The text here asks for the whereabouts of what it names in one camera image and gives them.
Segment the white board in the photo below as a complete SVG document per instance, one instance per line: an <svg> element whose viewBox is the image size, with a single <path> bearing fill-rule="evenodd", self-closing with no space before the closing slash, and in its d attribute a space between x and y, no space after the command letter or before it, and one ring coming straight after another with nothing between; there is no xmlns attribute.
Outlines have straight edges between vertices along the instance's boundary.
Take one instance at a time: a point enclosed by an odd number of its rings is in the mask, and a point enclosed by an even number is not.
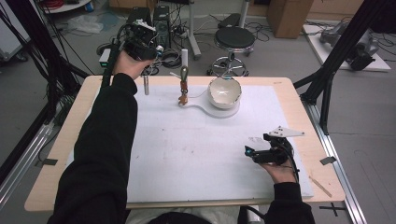
<svg viewBox="0 0 396 224"><path fill-rule="evenodd" d="M304 25L304 30L307 34L317 33L316 35L308 35L308 40L315 53L317 54L320 64L323 64L326 61L327 57L329 57L329 54L332 51L332 47L328 43L320 43L320 27L317 27L315 25ZM374 54L372 57L375 59L375 61L367 65L367 67L365 67L363 71L388 72L390 70L390 67L377 54ZM346 62L343 62L341 64L340 69L352 70L350 68L350 65Z"/></svg>
<svg viewBox="0 0 396 224"><path fill-rule="evenodd" d="M262 139L279 125L288 127L276 93L268 86L243 86L237 114L215 119L199 108L181 108L179 86L138 86L138 122L131 153L128 203L193 202L274 197L271 177L245 146L270 148ZM206 86L190 86L198 96ZM313 190L293 138L303 197ZM69 155L69 164L73 153Z"/></svg>

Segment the round stool seat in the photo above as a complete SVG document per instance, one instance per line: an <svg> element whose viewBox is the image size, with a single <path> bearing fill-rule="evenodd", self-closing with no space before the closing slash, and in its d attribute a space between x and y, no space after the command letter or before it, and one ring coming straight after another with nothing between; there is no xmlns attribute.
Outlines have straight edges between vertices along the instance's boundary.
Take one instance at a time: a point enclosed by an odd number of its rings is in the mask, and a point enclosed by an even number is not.
<svg viewBox="0 0 396 224"><path fill-rule="evenodd" d="M254 35L240 27L224 27L215 34L216 44L227 49L246 49L251 47L254 41Z"/></svg>

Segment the floor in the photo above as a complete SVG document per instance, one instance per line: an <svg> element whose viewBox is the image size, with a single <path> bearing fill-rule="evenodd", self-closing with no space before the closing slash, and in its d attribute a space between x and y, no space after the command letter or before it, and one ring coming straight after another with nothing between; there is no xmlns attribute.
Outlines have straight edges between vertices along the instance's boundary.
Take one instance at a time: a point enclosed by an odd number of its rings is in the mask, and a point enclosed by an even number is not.
<svg viewBox="0 0 396 224"><path fill-rule="evenodd" d="M78 9L56 15L54 19L59 26L64 26L68 19L80 14L87 13ZM103 69L99 65L96 48L107 43L125 19L122 13L109 11L106 4L99 5L90 15L97 15L99 21L105 24L99 35L71 31L64 33L64 37L92 72L100 74ZM195 27L201 28L196 33L216 32L217 23L212 17L201 16L195 21ZM266 24L265 18L247 18L247 22L253 21ZM259 34L262 40L266 40L267 36L268 41L256 41L254 52L249 57L240 56L252 77L288 77L294 82L319 69L319 60L306 36L278 39L269 31ZM190 74L205 76L208 66L225 53L214 47L213 36L197 35L196 38L202 58L194 61L190 55ZM387 38L396 41L392 36ZM386 50L394 53L396 48L393 46ZM66 54L71 63L91 73L69 47ZM382 59L396 60L394 54L382 49L378 55ZM396 223L396 175L393 174L396 170L393 161L396 158L396 135L393 132L396 124L396 63L389 61L388 65L392 70L387 73L339 70L332 87L330 136L367 223ZM166 76L170 71L177 70L160 68L157 76ZM302 87L297 92L303 93L305 89ZM0 67L0 163L4 162L46 103L45 92L46 82L31 60L26 63L13 60ZM42 156L45 157L49 150L50 144L43 150ZM0 210L1 223L46 222L50 213L29 213L23 208L39 171L39 167L32 165L18 183ZM317 223L351 223L345 210L334 212L319 208L331 206L329 203L311 205ZM344 203L335 203L334 206L345 207ZM267 206L260 206L262 212L266 209Z"/></svg>

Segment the person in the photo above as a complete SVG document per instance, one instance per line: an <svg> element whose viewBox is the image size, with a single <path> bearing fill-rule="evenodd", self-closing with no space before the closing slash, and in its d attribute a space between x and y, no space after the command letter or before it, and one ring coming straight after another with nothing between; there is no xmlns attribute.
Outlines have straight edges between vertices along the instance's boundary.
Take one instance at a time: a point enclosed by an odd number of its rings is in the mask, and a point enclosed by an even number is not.
<svg viewBox="0 0 396 224"><path fill-rule="evenodd" d="M137 62L126 52L120 53L111 86L100 90L81 127L74 161L59 181L49 224L125 222L138 108L134 80L151 63ZM265 223L315 223L310 206L302 201L292 170L286 166L262 164L275 182L275 199Z"/></svg>

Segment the white bowl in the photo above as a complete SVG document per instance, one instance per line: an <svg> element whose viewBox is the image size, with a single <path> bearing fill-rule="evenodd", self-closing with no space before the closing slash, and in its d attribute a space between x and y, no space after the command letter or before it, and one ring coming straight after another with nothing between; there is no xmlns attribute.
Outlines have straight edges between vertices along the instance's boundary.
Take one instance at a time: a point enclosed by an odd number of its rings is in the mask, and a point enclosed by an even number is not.
<svg viewBox="0 0 396 224"><path fill-rule="evenodd" d="M207 88L210 103L220 109L230 109L239 103L242 89L232 77L217 77Z"/></svg>

